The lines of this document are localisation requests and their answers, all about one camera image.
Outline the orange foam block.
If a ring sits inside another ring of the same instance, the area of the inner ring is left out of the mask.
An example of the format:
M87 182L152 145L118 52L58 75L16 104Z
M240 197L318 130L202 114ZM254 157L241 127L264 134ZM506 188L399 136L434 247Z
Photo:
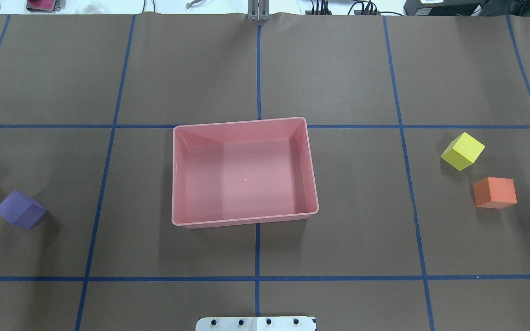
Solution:
M473 183L475 206L485 209L504 209L517 203L514 180L486 177Z

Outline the pink plastic bin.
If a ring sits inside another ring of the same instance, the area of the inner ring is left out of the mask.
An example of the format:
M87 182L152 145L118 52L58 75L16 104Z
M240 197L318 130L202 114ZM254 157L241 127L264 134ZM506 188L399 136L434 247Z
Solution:
M303 220L319 209L303 117L173 129L174 225L196 229Z

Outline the yellow foam block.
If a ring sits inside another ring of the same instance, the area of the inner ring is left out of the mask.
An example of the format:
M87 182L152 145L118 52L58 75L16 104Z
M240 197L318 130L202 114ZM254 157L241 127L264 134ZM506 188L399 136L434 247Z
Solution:
M473 165L484 150L484 145L467 132L455 138L440 155L446 163L458 171Z

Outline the black power adapter box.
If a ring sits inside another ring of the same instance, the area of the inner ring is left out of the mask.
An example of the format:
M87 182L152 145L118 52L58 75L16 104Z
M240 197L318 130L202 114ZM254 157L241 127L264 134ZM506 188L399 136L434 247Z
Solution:
M407 0L403 9L408 16L471 16L481 0Z

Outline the purple foam block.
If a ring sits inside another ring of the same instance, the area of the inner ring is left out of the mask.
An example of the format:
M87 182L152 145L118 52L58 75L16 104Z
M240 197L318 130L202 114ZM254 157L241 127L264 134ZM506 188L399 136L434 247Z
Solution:
M47 209L32 196L14 190L0 203L0 216L19 228L31 229Z

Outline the grey pink cloth pouch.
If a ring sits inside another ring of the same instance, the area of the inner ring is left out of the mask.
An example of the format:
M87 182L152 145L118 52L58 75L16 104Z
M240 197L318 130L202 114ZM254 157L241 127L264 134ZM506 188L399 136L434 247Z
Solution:
M26 9L29 12L59 12L65 0L28 0Z

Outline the aluminium frame post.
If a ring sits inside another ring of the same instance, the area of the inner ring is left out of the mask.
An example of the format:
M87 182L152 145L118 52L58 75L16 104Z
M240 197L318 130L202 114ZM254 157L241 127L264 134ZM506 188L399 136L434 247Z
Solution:
M267 22L270 19L269 0L248 0L248 21Z

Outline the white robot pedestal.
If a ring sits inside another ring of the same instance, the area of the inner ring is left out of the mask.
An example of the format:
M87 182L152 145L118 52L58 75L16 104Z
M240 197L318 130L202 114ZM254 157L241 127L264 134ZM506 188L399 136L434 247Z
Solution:
M200 318L196 331L316 331L315 317L244 316Z

